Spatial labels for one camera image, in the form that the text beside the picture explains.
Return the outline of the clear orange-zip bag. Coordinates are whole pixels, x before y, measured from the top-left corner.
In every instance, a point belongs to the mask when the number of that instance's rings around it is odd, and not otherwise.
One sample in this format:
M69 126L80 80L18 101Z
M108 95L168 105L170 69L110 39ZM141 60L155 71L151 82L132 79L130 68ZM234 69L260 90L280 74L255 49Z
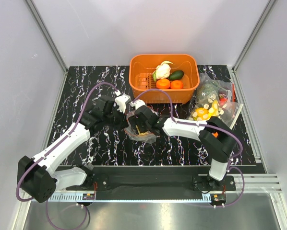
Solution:
M137 125L135 125L135 128L131 126L129 118L133 116L134 114L135 114L135 111L130 111L127 113L127 116L126 116L128 126L124 128L124 131L128 135L128 137L133 141L144 142L148 144L152 144L156 142L156 139L158 138L158 136L156 136L152 132L150 131L141 132Z

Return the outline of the orange fake orange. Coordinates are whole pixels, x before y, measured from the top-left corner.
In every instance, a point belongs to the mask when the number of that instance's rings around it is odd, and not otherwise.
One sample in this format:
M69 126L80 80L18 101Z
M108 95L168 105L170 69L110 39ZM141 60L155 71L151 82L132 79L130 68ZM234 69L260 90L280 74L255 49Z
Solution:
M183 82L180 81L180 80L174 80L171 82L170 84L170 89L173 89L173 90L180 90L183 88Z
M159 79L156 81L156 88L157 89L169 89L170 84L171 82L168 79Z

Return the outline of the fake cauliflower with leaves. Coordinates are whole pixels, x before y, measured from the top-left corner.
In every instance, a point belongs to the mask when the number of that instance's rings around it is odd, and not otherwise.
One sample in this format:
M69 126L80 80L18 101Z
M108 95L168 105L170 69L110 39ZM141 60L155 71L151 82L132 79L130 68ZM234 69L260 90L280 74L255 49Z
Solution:
M173 65L173 63L170 61L163 61L160 65L158 65L153 72L154 81L168 78L171 71L170 65Z

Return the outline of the dark green fake avocado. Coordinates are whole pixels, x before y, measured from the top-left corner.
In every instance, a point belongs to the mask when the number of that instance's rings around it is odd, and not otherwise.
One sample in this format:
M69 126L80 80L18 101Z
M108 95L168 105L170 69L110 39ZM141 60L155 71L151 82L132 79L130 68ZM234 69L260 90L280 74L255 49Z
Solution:
M182 70L176 70L169 75L168 79L170 81L176 81L176 80L181 80L183 76L184 76L184 72Z

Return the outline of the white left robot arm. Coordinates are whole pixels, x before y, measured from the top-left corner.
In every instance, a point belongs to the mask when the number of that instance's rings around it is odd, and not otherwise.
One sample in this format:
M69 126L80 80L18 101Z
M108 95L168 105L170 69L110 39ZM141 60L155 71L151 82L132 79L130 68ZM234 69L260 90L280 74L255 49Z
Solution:
M104 126L118 130L127 127L126 107L130 96L116 98L103 95L95 104L81 111L78 121L49 147L32 158L23 156L18 162L17 187L39 203L47 201L56 190L78 185L87 190L93 186L92 171L84 166L57 172L58 166L81 144Z

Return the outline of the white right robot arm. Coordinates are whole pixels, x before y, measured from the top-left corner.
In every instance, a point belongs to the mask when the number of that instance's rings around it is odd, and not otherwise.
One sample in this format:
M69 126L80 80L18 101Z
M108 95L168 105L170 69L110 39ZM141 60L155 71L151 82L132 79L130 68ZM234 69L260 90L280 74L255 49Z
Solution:
M179 136L200 141L210 160L206 185L214 190L224 186L230 155L240 141L220 118L213 116L207 121L183 120L160 116L143 105L129 116L128 122L136 135L148 132L155 136Z

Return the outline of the orange plastic basket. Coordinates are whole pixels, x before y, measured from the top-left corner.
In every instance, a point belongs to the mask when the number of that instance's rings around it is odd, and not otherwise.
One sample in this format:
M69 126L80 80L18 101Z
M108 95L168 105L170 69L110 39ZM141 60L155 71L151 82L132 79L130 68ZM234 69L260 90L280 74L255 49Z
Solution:
M141 54L130 62L133 96L147 104L185 104L199 83L197 62L187 54Z

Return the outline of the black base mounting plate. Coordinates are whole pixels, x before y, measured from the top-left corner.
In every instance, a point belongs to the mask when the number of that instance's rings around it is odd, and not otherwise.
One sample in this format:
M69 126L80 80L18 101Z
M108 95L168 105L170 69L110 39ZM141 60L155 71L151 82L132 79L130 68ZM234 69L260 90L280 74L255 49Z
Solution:
M88 186L74 185L56 193L93 193L96 202L202 202L209 194L235 192L233 176L211 189L208 166L96 166Z

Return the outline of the aluminium left corner post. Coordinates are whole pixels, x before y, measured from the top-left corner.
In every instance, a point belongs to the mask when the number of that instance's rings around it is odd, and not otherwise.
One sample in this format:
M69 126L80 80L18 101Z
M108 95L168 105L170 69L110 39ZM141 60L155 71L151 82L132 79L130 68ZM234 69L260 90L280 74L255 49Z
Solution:
M41 14L39 13L35 3L33 0L24 0L25 4L27 5L32 17L34 18L41 34L43 35L43 38L45 39L48 47L50 48L54 58L56 59L58 65L62 69L62 71L66 74L68 72L68 67L65 64L61 54L58 51L57 46L55 45L47 27L46 24L44 23Z

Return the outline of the aluminium corner post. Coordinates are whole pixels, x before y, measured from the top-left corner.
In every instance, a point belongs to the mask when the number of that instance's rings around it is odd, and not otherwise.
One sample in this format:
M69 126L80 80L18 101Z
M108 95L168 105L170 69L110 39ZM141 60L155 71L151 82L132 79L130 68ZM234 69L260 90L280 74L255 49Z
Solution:
M57 46L55 45L47 27L46 24L44 23L41 14L39 13L35 3L33 0L24 0L25 4L27 5L32 17L34 18L41 34L43 35L43 38L45 39L48 47L50 48L54 58L56 59L58 65L62 69L62 71L66 74L68 72L68 67L65 64L61 54L58 51Z
M236 62L232 66L233 72L236 72L241 65L242 61L244 60L245 56L247 55L249 49L251 48L255 38L257 37L258 33L260 32L261 28L263 27L265 21L267 20L269 14L271 13L272 9L274 8L277 0L269 0L264 7L258 21L256 22L250 36L248 37L241 53L239 54Z

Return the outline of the aluminium right corner post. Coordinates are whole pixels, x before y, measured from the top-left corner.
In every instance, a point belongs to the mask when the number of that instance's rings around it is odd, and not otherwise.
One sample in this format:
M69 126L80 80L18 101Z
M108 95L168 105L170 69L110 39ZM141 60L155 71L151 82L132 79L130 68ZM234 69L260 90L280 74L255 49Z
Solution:
M247 55L249 49L251 48L255 38L257 37L258 33L260 32L261 28L263 27L265 21L267 20L269 14L271 13L272 9L274 8L277 0L269 0L264 7L258 21L256 22L250 36L248 37L241 53L239 54L236 62L232 66L233 72L236 72L241 65L242 61L244 60L245 56Z

